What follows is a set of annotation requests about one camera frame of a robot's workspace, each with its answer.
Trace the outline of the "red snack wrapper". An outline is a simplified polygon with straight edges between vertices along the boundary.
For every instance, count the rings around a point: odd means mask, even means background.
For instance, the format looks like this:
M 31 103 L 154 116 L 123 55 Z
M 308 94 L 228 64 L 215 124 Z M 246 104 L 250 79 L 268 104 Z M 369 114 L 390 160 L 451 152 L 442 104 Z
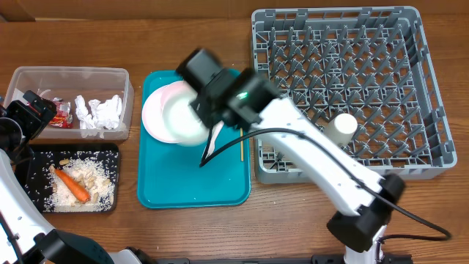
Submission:
M 54 98 L 52 102 L 56 105 L 56 115 L 49 122 L 49 125 L 57 128 L 72 128 L 73 115 L 71 113 L 70 102 L 64 101 L 61 98 Z

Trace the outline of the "white tissue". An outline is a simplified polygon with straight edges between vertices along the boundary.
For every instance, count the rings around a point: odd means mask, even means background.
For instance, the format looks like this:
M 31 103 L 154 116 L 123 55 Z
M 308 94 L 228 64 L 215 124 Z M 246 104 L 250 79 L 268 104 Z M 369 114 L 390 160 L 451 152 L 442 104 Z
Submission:
M 122 99 L 114 95 L 111 99 L 101 103 L 97 99 L 89 101 L 92 114 L 92 124 L 97 129 L 116 129 L 119 126 L 122 113 Z
M 80 122 L 80 129 L 95 129 L 92 115 L 89 113 L 82 95 L 75 99 L 75 115 Z

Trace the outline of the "orange carrot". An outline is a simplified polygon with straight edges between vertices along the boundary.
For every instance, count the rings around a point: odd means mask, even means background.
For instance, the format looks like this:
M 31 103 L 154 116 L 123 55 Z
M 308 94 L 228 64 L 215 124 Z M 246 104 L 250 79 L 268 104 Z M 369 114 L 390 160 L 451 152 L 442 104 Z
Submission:
M 86 203 L 91 199 L 89 192 L 67 173 L 59 169 L 55 169 L 53 173 L 67 186 L 69 191 L 79 202 Z

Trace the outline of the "food scraps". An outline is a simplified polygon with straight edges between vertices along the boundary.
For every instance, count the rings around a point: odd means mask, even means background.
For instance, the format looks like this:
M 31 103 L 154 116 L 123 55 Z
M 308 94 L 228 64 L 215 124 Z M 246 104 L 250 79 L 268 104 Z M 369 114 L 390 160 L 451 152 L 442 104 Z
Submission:
M 108 212 L 116 206 L 119 162 L 116 150 L 39 151 L 29 165 L 24 189 L 42 213 Z M 79 202 L 55 169 L 71 176 L 91 199 Z

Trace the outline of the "pink bowl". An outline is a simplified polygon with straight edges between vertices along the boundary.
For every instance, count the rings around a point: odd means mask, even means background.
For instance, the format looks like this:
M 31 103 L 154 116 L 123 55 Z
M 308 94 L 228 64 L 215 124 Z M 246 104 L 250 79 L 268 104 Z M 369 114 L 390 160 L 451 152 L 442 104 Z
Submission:
M 175 81 L 163 87 L 160 97 L 160 107 L 163 109 L 164 105 L 174 96 L 181 94 L 192 94 L 193 89 L 187 84 L 186 81 Z

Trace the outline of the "white bowl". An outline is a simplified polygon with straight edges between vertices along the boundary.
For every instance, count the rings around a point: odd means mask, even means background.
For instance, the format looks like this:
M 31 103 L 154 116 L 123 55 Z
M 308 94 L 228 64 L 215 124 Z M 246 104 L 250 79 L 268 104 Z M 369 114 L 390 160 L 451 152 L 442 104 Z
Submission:
M 209 130 L 191 106 L 195 99 L 194 92 L 179 92 L 171 95 L 163 104 L 164 125 L 177 144 L 195 146 L 205 142 L 208 137 Z

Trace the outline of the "white plastic fork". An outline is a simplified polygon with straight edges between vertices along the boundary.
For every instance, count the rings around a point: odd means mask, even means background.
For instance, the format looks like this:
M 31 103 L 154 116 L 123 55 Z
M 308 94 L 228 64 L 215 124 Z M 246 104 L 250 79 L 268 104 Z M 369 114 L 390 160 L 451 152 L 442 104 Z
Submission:
M 209 136 L 207 138 L 207 145 L 204 149 L 204 153 L 202 155 L 202 160 L 204 160 L 206 157 L 211 155 L 215 151 L 215 141 L 221 132 L 221 129 L 223 128 L 224 123 L 220 121 L 216 125 L 214 125 L 209 132 Z

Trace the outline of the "wooden chopstick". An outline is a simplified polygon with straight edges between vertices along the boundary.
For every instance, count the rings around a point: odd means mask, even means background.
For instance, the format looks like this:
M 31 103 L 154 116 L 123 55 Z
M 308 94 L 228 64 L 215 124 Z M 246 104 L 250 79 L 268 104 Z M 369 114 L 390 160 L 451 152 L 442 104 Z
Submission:
M 244 133 L 243 133 L 243 129 L 241 128 L 240 129 L 240 137 L 243 137 Z M 244 143 L 243 143 L 243 140 L 241 140 L 240 142 L 240 160 L 241 162 L 244 162 Z

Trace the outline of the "white paper cup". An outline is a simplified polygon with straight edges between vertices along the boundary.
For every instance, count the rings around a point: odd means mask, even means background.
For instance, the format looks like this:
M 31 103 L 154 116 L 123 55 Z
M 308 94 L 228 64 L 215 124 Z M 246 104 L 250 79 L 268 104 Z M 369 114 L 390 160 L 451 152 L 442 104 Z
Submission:
M 323 133 L 334 144 L 343 147 L 348 145 L 352 140 L 357 128 L 358 122 L 356 118 L 351 114 L 342 113 L 328 123 Z

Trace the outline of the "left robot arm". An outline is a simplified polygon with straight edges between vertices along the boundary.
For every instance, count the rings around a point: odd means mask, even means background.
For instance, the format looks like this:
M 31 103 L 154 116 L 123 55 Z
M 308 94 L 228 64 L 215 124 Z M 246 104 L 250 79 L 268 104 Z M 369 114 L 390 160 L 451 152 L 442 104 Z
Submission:
M 134 248 L 108 253 L 91 238 L 56 229 L 34 206 L 13 172 L 29 141 L 56 116 L 56 105 L 31 90 L 1 107 L 1 262 L 142 263 Z

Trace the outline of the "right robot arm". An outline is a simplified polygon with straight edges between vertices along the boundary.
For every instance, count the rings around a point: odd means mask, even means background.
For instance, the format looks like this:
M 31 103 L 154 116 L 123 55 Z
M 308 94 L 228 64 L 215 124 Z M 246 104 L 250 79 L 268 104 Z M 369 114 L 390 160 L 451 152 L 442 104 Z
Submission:
M 208 50 L 176 69 L 197 93 L 191 107 L 211 128 L 222 121 L 285 154 L 322 189 L 336 213 L 327 223 L 346 247 L 346 263 L 381 263 L 380 242 L 405 183 L 379 175 L 346 154 L 307 120 L 293 101 L 252 68 L 235 75 Z

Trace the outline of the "grey dishwasher rack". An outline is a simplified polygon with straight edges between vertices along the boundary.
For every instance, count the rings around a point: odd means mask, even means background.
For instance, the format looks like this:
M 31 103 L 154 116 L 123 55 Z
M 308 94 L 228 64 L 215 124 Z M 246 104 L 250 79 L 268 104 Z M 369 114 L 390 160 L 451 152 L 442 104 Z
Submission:
M 323 129 L 358 128 L 345 152 L 381 175 L 432 179 L 457 163 L 424 27 L 414 7 L 260 9 L 254 68 Z

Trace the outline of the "clear plastic bin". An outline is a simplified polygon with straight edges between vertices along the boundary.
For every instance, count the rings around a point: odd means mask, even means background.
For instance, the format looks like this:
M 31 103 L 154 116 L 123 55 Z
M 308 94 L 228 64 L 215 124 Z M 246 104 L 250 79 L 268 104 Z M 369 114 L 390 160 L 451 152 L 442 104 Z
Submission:
M 111 67 L 23 66 L 13 73 L 3 106 L 14 100 L 23 101 L 23 94 L 31 90 L 42 98 L 61 98 L 71 104 L 72 128 L 47 126 L 41 139 L 98 139 L 126 140 L 131 125 L 134 89 L 128 71 Z M 75 114 L 75 99 L 83 96 L 86 102 L 96 99 L 105 102 L 118 95 L 122 112 L 115 129 L 80 129 Z

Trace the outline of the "black plastic tray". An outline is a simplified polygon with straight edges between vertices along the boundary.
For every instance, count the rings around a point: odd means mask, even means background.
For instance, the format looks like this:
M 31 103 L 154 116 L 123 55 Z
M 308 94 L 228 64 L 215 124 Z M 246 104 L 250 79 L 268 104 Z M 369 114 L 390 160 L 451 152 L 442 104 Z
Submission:
M 36 144 L 15 176 L 41 213 L 104 213 L 117 205 L 120 158 L 114 143 Z M 79 202 L 51 166 L 84 187 L 90 200 Z

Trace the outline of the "teal serving tray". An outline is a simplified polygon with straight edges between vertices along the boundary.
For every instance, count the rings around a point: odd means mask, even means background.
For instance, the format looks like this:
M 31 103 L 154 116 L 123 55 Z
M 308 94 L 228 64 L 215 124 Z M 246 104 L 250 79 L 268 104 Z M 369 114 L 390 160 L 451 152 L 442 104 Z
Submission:
M 156 89 L 181 77 L 173 70 L 149 74 L 143 86 L 142 107 Z M 204 144 L 182 146 L 159 142 L 141 121 L 137 197 L 151 209 L 194 208 L 239 205 L 251 192 L 250 144 L 244 142 L 224 150 L 204 166 L 200 160 Z

